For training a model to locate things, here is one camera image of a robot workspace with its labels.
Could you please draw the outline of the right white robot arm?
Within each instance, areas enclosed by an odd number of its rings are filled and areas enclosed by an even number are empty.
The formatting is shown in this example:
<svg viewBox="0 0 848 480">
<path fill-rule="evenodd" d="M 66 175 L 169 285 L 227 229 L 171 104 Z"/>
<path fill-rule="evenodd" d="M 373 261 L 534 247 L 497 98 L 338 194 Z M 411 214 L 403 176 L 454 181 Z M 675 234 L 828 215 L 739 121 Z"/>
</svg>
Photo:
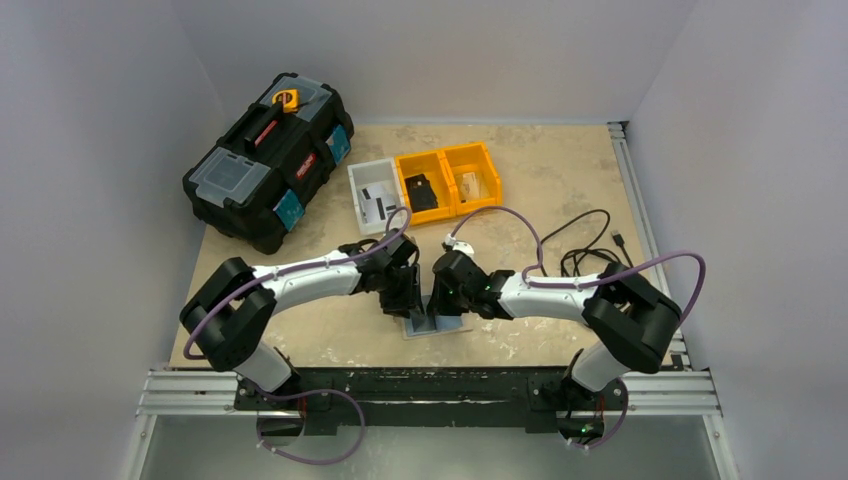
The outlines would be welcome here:
<svg viewBox="0 0 848 480">
<path fill-rule="evenodd" d="M 583 277 L 488 273 L 452 244 L 432 272 L 428 309 L 434 314 L 473 313 L 487 320 L 545 317 L 593 331 L 596 343 L 577 355 L 566 373 L 567 382 L 588 392 L 599 392 L 628 372 L 657 373 L 682 317 L 673 300 L 618 263 Z"/>
</svg>

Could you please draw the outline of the gold credit card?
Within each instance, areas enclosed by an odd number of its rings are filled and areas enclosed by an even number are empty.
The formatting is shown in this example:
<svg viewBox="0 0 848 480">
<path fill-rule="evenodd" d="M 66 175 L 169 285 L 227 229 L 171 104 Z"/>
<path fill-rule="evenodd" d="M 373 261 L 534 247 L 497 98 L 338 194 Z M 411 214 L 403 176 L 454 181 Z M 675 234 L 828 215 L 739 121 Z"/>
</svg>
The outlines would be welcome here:
<svg viewBox="0 0 848 480">
<path fill-rule="evenodd" d="M 467 172 L 459 177 L 458 189 L 467 192 L 468 201 L 476 201 L 481 198 L 481 186 L 475 172 Z"/>
</svg>

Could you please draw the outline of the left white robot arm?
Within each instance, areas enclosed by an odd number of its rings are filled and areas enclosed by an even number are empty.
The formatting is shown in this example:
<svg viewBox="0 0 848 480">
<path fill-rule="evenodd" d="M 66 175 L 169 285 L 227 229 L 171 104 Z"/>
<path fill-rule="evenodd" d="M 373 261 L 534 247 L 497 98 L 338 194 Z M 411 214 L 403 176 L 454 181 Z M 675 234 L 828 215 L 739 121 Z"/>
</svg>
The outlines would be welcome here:
<svg viewBox="0 0 848 480">
<path fill-rule="evenodd" d="M 263 335 L 270 319 L 295 306 L 334 296 L 375 292 L 386 315 L 423 310 L 415 242 L 399 229 L 380 240 L 343 244 L 310 260 L 250 266 L 224 261 L 179 314 L 189 338 L 183 354 L 232 371 L 268 394 L 289 395 L 299 375 Z"/>
</svg>

